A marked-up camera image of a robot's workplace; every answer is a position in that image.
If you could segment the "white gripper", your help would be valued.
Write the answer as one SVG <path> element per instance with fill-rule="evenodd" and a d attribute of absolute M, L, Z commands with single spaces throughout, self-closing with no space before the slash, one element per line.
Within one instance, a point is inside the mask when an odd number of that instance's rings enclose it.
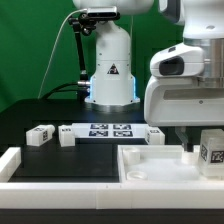
<path fill-rule="evenodd" d="M 193 151 L 185 127 L 224 125 L 224 43 L 184 43 L 156 53 L 145 91 L 151 126 L 176 126 L 185 152 Z"/>

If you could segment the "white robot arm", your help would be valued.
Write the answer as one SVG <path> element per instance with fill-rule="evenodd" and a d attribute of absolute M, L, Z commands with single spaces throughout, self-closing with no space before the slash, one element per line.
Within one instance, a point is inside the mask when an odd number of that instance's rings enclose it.
<path fill-rule="evenodd" d="M 159 12 L 183 26 L 182 41 L 168 42 L 157 21 L 144 117 L 151 126 L 173 127 L 186 150 L 187 127 L 224 125 L 224 0 L 158 0 Z"/>

